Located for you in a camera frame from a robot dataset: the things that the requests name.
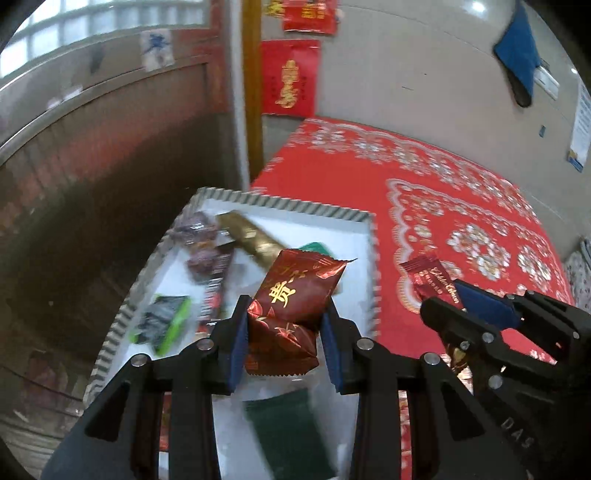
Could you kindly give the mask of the green black snack packet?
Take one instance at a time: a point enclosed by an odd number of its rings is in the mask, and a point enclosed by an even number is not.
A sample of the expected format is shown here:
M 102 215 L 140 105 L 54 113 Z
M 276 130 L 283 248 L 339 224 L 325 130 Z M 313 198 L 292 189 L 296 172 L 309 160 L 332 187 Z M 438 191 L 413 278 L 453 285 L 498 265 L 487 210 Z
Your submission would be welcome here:
M 190 307 L 189 296 L 157 295 L 131 331 L 130 341 L 148 345 L 157 356 L 163 357 L 182 333 Z

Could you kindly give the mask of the dark red small packet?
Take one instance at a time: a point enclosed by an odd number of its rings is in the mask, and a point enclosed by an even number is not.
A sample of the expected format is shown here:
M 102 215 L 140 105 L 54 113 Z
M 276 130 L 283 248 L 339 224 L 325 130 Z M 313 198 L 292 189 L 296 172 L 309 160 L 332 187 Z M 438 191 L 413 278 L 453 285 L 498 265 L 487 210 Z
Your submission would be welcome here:
M 458 290 L 442 262 L 436 255 L 419 255 L 400 264 L 421 301 L 439 298 L 454 307 L 465 310 Z M 466 388 L 473 393 L 473 375 L 468 367 L 466 353 L 459 347 L 445 343 L 444 360 Z

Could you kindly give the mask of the dark green snack packet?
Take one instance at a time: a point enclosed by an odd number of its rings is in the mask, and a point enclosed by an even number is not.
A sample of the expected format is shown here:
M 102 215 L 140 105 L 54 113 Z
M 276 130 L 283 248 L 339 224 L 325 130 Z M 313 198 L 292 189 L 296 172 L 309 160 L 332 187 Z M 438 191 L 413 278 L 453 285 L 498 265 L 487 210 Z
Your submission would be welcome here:
M 308 389 L 245 401 L 245 414 L 273 479 L 335 478 Z

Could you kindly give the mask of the bag of red dates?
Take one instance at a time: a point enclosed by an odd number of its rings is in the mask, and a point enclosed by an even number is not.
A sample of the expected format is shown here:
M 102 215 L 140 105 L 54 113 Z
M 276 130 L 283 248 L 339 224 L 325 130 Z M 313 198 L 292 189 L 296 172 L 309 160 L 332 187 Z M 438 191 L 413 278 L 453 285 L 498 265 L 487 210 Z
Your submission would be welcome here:
M 204 212 L 197 211 L 172 229 L 171 237 L 188 253 L 186 268 L 193 280 L 204 282 L 221 256 L 218 249 L 219 230 Z

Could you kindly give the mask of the red gold snack packet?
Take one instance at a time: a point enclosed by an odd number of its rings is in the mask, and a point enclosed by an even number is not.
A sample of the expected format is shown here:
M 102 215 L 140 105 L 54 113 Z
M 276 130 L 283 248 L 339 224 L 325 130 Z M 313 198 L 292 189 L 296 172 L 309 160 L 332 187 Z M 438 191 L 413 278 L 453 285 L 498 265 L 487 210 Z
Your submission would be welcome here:
M 247 308 L 246 372 L 301 376 L 320 365 L 322 314 L 348 264 L 318 252 L 280 251 Z

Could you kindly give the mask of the black long snack bar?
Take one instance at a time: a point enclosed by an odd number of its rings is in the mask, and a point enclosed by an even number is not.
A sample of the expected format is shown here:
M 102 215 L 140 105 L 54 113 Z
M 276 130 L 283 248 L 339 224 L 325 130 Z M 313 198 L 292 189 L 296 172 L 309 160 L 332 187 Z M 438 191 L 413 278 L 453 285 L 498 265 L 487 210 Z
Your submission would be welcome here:
M 197 338 L 209 336 L 214 325 L 221 320 L 224 284 L 235 254 L 235 242 L 218 246 L 212 264 L 211 275 L 204 291 L 204 299 L 197 318 Z

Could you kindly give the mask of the green lidded plastic container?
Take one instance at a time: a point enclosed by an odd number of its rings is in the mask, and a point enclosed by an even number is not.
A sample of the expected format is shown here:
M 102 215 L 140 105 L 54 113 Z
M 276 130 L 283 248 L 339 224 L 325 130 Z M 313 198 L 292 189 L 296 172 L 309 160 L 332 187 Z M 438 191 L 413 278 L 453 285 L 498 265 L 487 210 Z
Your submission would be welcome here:
M 332 253 L 332 251 L 329 250 L 329 247 L 322 242 L 310 242 L 298 247 L 298 250 L 304 252 L 305 256 L 311 258 L 328 257 L 335 259 L 335 254 Z

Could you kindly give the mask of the gold foil snack packet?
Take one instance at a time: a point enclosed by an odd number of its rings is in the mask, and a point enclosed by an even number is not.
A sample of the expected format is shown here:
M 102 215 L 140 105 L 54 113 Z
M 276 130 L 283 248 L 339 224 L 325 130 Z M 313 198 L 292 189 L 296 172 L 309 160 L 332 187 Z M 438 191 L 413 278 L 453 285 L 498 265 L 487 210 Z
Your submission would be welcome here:
M 287 246 L 236 210 L 217 214 L 216 221 L 263 269 L 269 270 L 280 252 L 287 249 Z

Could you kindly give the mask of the pile of clothes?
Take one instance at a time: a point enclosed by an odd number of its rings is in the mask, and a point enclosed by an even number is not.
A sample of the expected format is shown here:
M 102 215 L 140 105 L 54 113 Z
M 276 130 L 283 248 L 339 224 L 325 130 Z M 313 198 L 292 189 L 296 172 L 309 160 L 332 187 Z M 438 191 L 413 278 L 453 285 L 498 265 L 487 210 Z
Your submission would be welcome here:
M 565 274 L 575 306 L 587 313 L 591 312 L 590 261 L 590 238 L 584 237 L 579 247 L 564 262 Z

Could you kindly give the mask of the red floral tablecloth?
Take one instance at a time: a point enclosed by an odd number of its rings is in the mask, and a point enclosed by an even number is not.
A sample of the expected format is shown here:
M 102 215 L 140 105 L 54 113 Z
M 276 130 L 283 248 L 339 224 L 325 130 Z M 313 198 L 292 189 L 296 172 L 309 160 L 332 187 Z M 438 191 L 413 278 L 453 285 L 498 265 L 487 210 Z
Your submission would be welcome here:
M 228 210 L 211 214 L 219 233 L 228 235 L 218 246 L 235 242 L 216 221 L 217 214 L 232 210 L 287 249 L 324 243 L 335 259 L 349 261 L 329 304 L 363 337 L 394 354 L 418 359 L 432 352 L 446 363 L 445 343 L 423 323 L 424 301 L 400 266 L 419 255 L 436 255 L 454 284 L 462 280 L 498 297 L 533 290 L 573 306 L 561 264 L 533 209 L 510 182 L 472 162 L 382 131 L 308 119 L 263 171 L 260 184 L 266 194 L 232 192 Z M 241 248 L 235 242 L 236 249 Z M 555 362 L 517 332 L 506 331 L 503 338 L 515 351 Z M 320 365 L 301 376 L 254 376 L 243 363 L 235 391 L 243 381 L 270 389 L 287 380 L 293 387 L 285 393 L 308 389 L 325 447 L 322 419 L 345 429 L 351 458 L 359 397 L 335 391 L 321 330 L 317 349 Z M 524 479 L 564 475 L 564 417 L 583 379 L 577 369 L 562 370 L 555 452 L 524 457 L 500 429 L 526 469 Z M 228 411 L 231 395 L 213 396 L 213 423 L 216 414 Z M 256 478 L 249 458 L 263 454 L 259 442 L 238 438 L 238 447 L 240 473 Z

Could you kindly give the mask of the eye chart poster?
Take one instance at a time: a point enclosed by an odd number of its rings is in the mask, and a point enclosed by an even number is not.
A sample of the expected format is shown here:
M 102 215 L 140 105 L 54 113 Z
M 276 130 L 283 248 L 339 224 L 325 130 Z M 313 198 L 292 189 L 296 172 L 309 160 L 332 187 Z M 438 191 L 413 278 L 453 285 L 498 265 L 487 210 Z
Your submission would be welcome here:
M 578 82 L 578 98 L 567 161 L 582 172 L 591 142 L 591 100 L 582 80 Z

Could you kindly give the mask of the blue hanging cloth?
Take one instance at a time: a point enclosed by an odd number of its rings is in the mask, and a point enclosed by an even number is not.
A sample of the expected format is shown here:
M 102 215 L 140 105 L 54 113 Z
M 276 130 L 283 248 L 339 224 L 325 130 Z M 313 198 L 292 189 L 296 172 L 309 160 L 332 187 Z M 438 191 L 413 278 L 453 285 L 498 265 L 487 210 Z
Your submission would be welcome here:
M 514 2 L 511 20 L 494 45 L 493 53 L 506 73 L 515 103 L 521 108 L 529 108 L 535 71 L 541 66 L 541 58 L 522 1 Z

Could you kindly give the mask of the blue flower sticker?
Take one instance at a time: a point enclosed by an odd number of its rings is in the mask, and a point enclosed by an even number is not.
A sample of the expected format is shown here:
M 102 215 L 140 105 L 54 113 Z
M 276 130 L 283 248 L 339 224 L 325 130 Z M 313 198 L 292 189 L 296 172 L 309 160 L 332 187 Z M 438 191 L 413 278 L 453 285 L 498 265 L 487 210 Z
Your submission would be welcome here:
M 169 29 L 142 31 L 140 53 L 142 66 L 146 72 L 173 66 L 175 59 L 171 31 Z

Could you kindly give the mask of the glass block window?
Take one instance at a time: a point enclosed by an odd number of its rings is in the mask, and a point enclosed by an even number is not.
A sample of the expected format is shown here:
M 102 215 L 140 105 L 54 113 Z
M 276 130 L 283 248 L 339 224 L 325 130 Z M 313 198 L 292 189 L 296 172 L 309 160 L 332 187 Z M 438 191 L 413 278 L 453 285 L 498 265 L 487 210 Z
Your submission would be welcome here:
M 204 27 L 208 1 L 44 1 L 1 51 L 6 82 L 52 52 L 92 37 L 139 28 Z

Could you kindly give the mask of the white wall switch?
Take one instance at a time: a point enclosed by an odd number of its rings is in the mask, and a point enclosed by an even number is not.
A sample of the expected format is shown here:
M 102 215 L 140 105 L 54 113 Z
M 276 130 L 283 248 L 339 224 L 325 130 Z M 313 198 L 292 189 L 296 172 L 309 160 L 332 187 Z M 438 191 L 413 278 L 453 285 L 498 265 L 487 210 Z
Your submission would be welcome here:
M 554 101 L 558 100 L 560 84 L 546 68 L 540 66 L 535 70 L 534 81 Z

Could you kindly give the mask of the lower red wall banner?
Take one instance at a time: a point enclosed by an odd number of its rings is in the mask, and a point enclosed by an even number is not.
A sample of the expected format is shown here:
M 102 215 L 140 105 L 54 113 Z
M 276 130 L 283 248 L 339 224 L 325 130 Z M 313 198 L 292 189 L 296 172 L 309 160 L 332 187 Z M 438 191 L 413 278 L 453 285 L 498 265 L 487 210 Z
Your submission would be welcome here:
M 321 42 L 283 39 L 263 41 L 262 113 L 308 118 L 315 115 Z

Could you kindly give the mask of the red wall banner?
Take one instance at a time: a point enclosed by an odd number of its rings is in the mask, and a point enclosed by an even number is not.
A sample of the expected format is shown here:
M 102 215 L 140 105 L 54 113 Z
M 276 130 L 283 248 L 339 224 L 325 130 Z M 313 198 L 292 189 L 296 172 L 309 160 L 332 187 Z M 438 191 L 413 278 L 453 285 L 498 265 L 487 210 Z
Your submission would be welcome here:
M 338 0 L 270 0 L 263 14 L 280 20 L 283 32 L 335 36 L 339 27 Z
M 308 118 L 315 115 L 321 42 L 283 39 L 263 41 L 262 113 Z

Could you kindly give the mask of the upper red wall banner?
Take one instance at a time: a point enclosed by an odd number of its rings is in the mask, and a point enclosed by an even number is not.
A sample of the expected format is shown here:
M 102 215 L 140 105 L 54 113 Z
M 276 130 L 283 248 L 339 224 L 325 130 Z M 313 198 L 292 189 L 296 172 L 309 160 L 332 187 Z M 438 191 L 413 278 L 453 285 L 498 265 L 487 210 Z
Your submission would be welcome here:
M 283 32 L 335 36 L 339 27 L 338 0 L 270 0 L 263 14 L 280 20 Z

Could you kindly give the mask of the wooden door frame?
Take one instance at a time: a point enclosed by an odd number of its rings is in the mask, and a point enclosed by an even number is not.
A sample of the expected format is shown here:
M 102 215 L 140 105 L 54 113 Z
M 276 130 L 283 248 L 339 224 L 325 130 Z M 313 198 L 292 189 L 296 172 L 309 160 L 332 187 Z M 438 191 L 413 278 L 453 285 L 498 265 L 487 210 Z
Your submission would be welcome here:
M 253 181 L 262 172 L 263 119 L 262 119 L 262 0 L 242 2 L 242 73 L 245 89 L 245 130 L 247 156 L 249 157 L 249 180 Z

